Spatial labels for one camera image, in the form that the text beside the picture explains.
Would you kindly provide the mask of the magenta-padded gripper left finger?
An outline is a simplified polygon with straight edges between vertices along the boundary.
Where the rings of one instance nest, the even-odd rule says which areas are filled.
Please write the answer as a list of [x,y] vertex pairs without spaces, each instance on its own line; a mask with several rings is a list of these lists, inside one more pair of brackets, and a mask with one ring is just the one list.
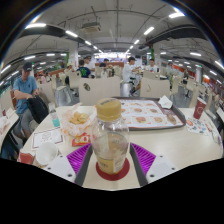
[[82,186],[92,153],[92,146],[90,144],[84,145],[67,156],[57,156],[45,167],[45,170]]

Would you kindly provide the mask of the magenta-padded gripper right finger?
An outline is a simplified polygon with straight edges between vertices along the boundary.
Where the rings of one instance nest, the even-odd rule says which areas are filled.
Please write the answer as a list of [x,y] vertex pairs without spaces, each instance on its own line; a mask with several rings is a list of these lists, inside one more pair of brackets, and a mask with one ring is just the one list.
[[130,154],[141,186],[159,180],[178,170],[164,155],[155,155],[137,144],[130,144]]

